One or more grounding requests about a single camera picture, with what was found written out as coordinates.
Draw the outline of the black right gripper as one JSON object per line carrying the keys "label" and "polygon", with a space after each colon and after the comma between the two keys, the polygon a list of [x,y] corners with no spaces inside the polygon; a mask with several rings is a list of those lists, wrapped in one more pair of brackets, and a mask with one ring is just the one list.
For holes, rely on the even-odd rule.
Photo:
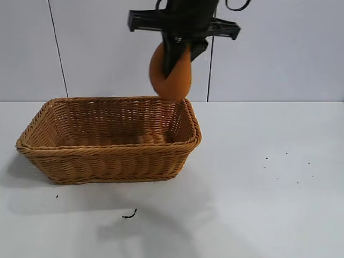
{"label": "black right gripper", "polygon": [[191,61],[207,50],[207,37],[229,37],[235,40],[240,32],[237,23],[215,17],[218,1],[156,1],[152,10],[131,10],[128,28],[158,31],[163,40],[163,72],[168,77],[185,51],[189,40]]}

